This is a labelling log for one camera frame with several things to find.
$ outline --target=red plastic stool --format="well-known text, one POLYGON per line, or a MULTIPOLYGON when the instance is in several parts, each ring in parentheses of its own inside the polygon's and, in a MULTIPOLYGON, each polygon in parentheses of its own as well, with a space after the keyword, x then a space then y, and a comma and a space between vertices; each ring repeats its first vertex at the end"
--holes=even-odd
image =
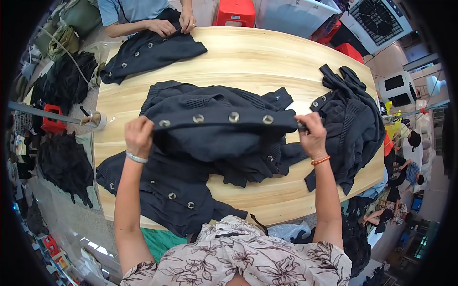
POLYGON ((43 239, 43 243, 46 246, 46 248, 49 250, 49 254, 51 256, 54 256, 60 252, 59 248, 57 247, 56 241, 50 235, 48 235, 47 237, 43 239))
MULTIPOLYGON (((63 115, 62 110, 57 105, 46 104, 44 106, 44 110, 48 112, 63 115)), ((65 131, 67 129, 67 126, 63 124, 62 121, 60 120, 49 119, 47 117, 43 117, 43 125, 41 126, 41 129, 57 134, 61 131, 65 131)))
POLYGON ((317 43, 327 46, 327 44, 329 44, 335 33, 337 33, 337 30, 340 28, 340 26, 342 26, 342 23, 340 21, 337 21, 333 29, 329 32, 329 34, 326 37, 319 39, 317 43))
POLYGON ((213 26, 251 27, 255 25, 255 6, 251 0, 220 0, 213 26))
POLYGON ((361 56, 361 54, 358 53, 358 51, 355 48, 353 48, 353 46, 349 43, 343 43, 335 47, 334 49, 364 64, 363 57, 361 56))

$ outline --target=white appliance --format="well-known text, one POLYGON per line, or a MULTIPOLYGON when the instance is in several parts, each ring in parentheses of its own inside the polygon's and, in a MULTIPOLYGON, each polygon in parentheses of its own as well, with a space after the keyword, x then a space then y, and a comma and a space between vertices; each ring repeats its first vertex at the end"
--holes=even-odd
POLYGON ((355 0, 340 21, 370 54, 412 31, 404 13, 393 0, 355 0))
POLYGON ((393 102, 394 107, 415 103, 415 84, 408 71, 401 71, 375 83, 384 103, 393 102))

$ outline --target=white cord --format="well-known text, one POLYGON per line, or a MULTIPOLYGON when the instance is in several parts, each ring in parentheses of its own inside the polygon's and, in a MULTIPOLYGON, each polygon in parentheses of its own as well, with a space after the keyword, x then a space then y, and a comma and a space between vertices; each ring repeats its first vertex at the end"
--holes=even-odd
POLYGON ((90 87, 92 90, 95 91, 95 88, 93 88, 89 82, 87 81, 87 79, 84 77, 84 74, 83 72, 81 71, 80 67, 78 66, 78 64, 76 63, 75 59, 71 56, 71 54, 67 51, 66 48, 64 48, 64 46, 62 46, 61 43, 59 43, 58 40, 56 40, 56 38, 54 38, 53 35, 51 35, 48 31, 46 31, 45 29, 43 29, 42 27, 38 27, 38 29, 42 30, 43 32, 45 32, 48 36, 50 36, 61 48, 64 49, 64 51, 70 56, 71 60, 75 63, 76 65, 76 68, 78 69, 78 71, 80 72, 81 76, 83 77, 84 81, 87 83, 87 86, 90 87))

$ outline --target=hand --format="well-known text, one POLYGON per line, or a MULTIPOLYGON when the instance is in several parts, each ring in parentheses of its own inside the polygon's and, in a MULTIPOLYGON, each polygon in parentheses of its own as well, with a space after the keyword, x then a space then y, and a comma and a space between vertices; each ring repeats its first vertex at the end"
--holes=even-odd
POLYGON ((308 115, 296 115, 294 119, 305 124, 308 131, 299 129, 299 138, 302 148, 312 160, 318 161, 327 157, 326 152, 326 129, 321 123, 317 112, 308 115))
POLYGON ((181 32, 184 34, 187 34, 191 32, 192 29, 194 29, 194 27, 196 26, 196 19, 194 18, 194 15, 192 14, 192 9, 183 8, 183 11, 181 12, 181 15, 180 15, 180 26, 181 26, 181 32))
POLYGON ((176 31, 175 27, 167 20, 144 20, 145 29, 156 32, 161 37, 171 35, 176 31))
POLYGON ((140 116, 125 124, 125 143, 127 150, 132 155, 148 158, 151 146, 153 146, 153 127, 154 123, 146 116, 140 116))

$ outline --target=silver bangle bracelet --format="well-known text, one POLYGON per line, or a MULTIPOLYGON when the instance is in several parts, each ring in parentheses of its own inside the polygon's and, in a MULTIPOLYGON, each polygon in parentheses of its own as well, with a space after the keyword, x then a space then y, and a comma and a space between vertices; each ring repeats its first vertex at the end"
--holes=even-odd
POLYGON ((148 162, 148 158, 145 159, 145 158, 140 158, 140 157, 134 156, 132 153, 130 153, 127 150, 125 151, 125 154, 126 154, 126 156, 128 156, 130 159, 134 160, 137 163, 144 164, 144 163, 148 162))

